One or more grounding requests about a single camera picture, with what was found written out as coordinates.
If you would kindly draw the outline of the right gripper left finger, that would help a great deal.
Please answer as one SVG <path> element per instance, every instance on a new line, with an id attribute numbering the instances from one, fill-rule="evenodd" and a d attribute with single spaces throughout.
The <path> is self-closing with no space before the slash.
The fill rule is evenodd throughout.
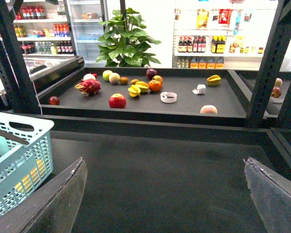
<path id="1" fill-rule="evenodd" d="M 84 195 L 87 166 L 81 157 L 0 217 L 0 233 L 69 233 Z"/>

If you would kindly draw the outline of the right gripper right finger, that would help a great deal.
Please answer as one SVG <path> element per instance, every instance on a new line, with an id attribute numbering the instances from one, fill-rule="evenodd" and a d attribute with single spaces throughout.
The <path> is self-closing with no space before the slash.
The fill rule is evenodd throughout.
<path id="1" fill-rule="evenodd" d="M 251 199 L 269 233 L 291 233 L 291 181 L 249 157 L 244 173 Z"/>

